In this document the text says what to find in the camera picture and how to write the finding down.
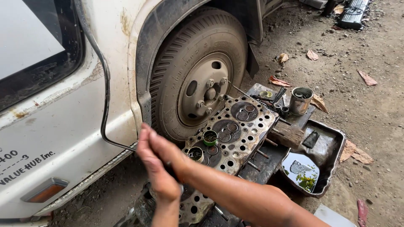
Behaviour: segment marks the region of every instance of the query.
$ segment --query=person's right hand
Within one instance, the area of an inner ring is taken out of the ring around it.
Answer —
[[[156,131],[146,123],[142,124],[142,130],[149,131],[148,140],[151,150],[163,163],[170,163],[178,180],[184,183],[185,173],[188,172],[188,169],[191,168],[195,162],[183,154],[175,144],[158,135]]]

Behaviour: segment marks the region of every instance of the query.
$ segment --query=amber side marker light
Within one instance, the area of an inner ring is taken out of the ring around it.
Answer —
[[[24,202],[43,203],[67,187],[69,182],[51,177],[21,197]]]

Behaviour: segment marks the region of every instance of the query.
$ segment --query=white truck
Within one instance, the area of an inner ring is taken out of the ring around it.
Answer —
[[[111,73],[106,134],[142,122],[181,146],[257,63],[262,19],[284,0],[81,0]],[[73,0],[0,7],[0,225],[49,215],[132,152],[100,134],[105,82]]]

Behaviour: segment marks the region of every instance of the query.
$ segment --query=wooden block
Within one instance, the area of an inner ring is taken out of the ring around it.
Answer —
[[[282,144],[285,147],[297,149],[301,144],[301,142],[303,141],[304,132],[300,130],[298,127],[292,127],[290,125],[278,121],[274,129],[284,134],[280,135],[274,131],[268,133],[267,138],[277,144]]]

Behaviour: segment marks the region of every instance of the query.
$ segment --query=front wheel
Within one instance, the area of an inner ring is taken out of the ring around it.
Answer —
[[[150,80],[151,126],[176,144],[195,135],[236,95],[246,68],[247,39],[231,14],[203,7],[161,45]]]

